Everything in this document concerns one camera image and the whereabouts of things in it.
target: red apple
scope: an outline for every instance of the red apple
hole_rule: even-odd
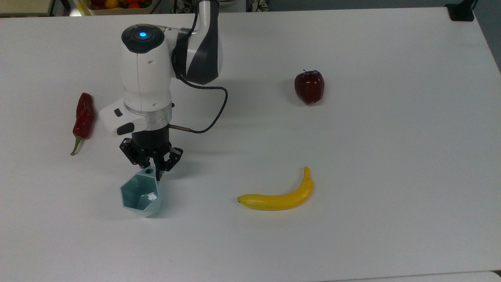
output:
[[[324,78],[317,71],[304,71],[296,76],[294,88],[298,97],[306,104],[314,104],[324,96]]]

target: red chili pepper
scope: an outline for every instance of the red chili pepper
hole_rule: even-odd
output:
[[[74,156],[78,144],[82,139],[89,137],[94,122],[94,108],[92,107],[92,96],[87,93],[82,93],[77,105],[77,121],[73,127],[73,135],[76,138],[75,147],[71,155]]]

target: black clamp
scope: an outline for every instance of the black clamp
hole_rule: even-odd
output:
[[[473,15],[473,3],[476,5],[477,0],[463,0],[459,4],[446,4],[449,11],[449,17],[455,22],[473,22],[475,16]]]

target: fruit basket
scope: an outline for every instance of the fruit basket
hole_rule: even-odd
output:
[[[85,6],[87,10],[89,10],[89,13],[92,16],[106,16],[106,15],[143,15],[143,14],[151,14],[153,12],[153,9],[156,7],[157,3],[160,0],[151,0],[149,1],[151,4],[148,7],[145,8],[137,8],[137,9],[124,9],[122,7],[116,7],[113,9],[103,9],[98,5],[94,5],[93,2],[95,3],[94,0],[86,0]]]

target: black button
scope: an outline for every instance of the black button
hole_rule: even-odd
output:
[[[122,112],[120,111],[120,109],[115,109],[115,115],[117,115],[117,117],[121,117],[123,116]]]
[[[127,133],[131,133],[133,131],[134,131],[134,124],[131,122],[126,123],[126,124],[122,125],[121,127],[117,128],[118,135],[124,135]]]

